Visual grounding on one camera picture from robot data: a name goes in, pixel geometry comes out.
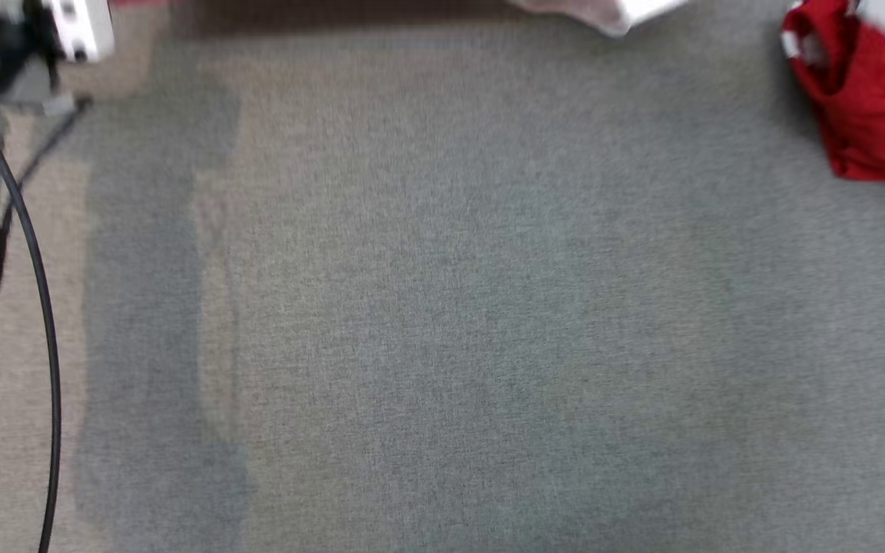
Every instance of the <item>floor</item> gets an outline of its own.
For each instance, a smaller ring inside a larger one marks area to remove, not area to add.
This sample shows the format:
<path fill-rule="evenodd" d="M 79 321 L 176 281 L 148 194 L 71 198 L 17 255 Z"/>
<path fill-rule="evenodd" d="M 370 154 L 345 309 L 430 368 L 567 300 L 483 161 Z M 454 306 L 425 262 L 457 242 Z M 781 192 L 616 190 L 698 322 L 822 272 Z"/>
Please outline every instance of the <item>floor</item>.
<path fill-rule="evenodd" d="M 98 105 L 28 192 L 53 550 L 885 552 L 885 184 L 832 178 L 784 4 L 624 41 L 413 5 L 123 8 L 67 73 Z M 0 551 L 31 551 L 13 251 Z"/>

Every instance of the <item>gray carpet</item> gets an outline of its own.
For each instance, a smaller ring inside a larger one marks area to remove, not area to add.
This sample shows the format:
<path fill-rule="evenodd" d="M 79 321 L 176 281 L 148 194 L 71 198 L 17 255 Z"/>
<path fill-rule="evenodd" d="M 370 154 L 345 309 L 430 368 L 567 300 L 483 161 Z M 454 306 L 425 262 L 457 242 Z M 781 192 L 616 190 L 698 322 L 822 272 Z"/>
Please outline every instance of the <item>gray carpet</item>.
<path fill-rule="evenodd" d="M 624 41 L 221 6 L 118 12 L 29 192 L 56 551 L 885 552 L 885 184 L 832 178 L 783 3 Z M 15 118 L 11 156 L 47 128 Z M 13 251 L 0 551 L 32 551 Z"/>

